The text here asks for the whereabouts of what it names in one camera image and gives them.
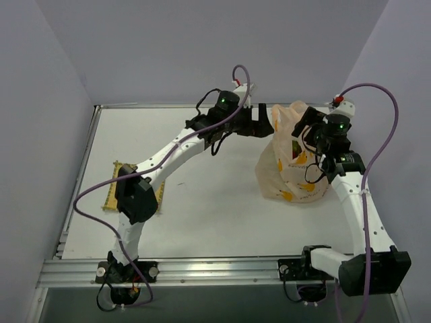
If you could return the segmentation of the translucent banana print plastic bag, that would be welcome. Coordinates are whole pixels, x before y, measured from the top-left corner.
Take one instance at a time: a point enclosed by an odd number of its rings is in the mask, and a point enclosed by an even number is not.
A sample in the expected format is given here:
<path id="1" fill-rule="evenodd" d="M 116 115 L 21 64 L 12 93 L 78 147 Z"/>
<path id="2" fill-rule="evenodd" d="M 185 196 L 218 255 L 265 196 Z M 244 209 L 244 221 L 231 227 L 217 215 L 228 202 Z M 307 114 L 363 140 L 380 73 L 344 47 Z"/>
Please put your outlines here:
<path id="1" fill-rule="evenodd" d="M 294 125 L 308 108 L 302 101 L 288 107 L 276 104 L 271 109 L 274 134 L 255 166 L 261 195 L 288 203 L 311 203 L 324 197 L 329 188 L 326 178 L 319 180 L 321 171 L 313 165 L 315 155 L 305 150 L 300 138 L 292 136 Z M 292 158 L 292 141 L 302 147 L 302 153 Z"/>

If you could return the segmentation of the red fake fruit bunch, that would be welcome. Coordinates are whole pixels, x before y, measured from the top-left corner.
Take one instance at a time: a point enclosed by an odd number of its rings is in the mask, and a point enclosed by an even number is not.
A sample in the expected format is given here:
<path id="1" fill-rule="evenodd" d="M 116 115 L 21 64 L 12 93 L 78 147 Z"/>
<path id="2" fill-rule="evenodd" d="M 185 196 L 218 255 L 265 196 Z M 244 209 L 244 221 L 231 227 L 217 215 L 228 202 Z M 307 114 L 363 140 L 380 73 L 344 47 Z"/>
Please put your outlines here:
<path id="1" fill-rule="evenodd" d="M 296 140 L 292 141 L 292 158 L 297 158 L 302 153 L 302 147 Z"/>

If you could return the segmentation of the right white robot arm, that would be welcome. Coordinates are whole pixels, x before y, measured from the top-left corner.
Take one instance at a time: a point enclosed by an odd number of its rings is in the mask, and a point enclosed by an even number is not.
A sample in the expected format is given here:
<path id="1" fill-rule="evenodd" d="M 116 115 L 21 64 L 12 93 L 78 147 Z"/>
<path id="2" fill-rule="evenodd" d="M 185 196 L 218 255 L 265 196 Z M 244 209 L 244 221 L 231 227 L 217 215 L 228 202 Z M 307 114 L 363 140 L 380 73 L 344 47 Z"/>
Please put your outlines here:
<path id="1" fill-rule="evenodd" d="M 305 277 L 322 272 L 337 279 L 347 296 L 394 293 L 411 258 L 397 249 L 385 231 L 368 188 L 364 162 L 350 148 L 350 128 L 348 114 L 325 114 L 308 107 L 292 131 L 305 147 L 314 148 L 317 167 L 341 203 L 353 241 L 352 256 L 324 245 L 304 247 L 299 269 Z"/>

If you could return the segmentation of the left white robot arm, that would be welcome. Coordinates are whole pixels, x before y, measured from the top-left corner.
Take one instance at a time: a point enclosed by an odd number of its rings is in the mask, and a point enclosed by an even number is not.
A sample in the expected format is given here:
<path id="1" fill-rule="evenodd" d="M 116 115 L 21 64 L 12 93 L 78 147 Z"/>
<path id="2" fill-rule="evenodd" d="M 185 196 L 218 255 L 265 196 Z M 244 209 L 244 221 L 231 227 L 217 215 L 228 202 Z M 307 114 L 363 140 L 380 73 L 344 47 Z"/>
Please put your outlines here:
<path id="1" fill-rule="evenodd" d="M 216 155 L 232 134 L 256 138 L 273 134 L 266 104 L 259 104 L 259 117 L 252 119 L 254 89 L 253 83 L 246 83 L 233 91 L 220 91 L 215 106 L 188 120 L 176 138 L 159 152 L 135 167 L 120 168 L 115 190 L 120 238 L 108 254 L 110 281 L 130 283 L 137 276 L 135 267 L 143 225 L 156 214 L 159 207 L 156 191 L 169 175 L 206 149 Z"/>

